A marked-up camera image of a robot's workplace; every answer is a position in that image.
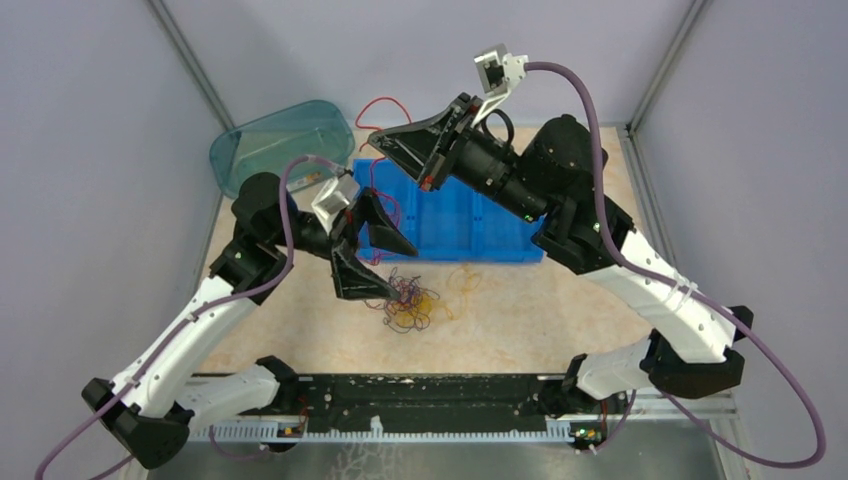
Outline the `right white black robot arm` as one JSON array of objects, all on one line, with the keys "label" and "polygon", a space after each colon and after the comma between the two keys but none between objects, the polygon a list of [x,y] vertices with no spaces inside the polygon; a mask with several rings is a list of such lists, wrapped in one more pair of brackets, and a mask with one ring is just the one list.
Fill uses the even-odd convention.
[{"label": "right white black robot arm", "polygon": [[424,191],[457,180],[528,223],[547,257],[621,299],[651,326],[632,345],[576,356],[563,398],[576,412],[625,390],[653,387],[699,399],[740,384],[734,322],[750,311],[712,308],[664,260],[613,200],[595,195],[592,139],[573,116],[547,121],[522,153],[487,127],[480,98],[460,95],[441,113],[370,134],[368,144]]}]

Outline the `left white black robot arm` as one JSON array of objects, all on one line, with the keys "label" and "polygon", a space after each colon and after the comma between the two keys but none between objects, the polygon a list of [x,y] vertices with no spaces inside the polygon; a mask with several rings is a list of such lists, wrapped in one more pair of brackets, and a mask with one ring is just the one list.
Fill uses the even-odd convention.
[{"label": "left white black robot arm", "polygon": [[399,298],[358,259],[361,230],[372,247],[417,255],[377,193],[358,185],[348,170],[326,182],[307,211],[278,175],[253,175],[232,211],[231,241],[172,324],[129,367],[111,379],[91,380],[82,392],[104,427],[148,470],[173,459],[195,432],[237,414],[302,407],[298,374],[274,356],[201,386],[189,383],[220,341],[288,275],[296,252],[326,260],[335,295],[351,301]]}]

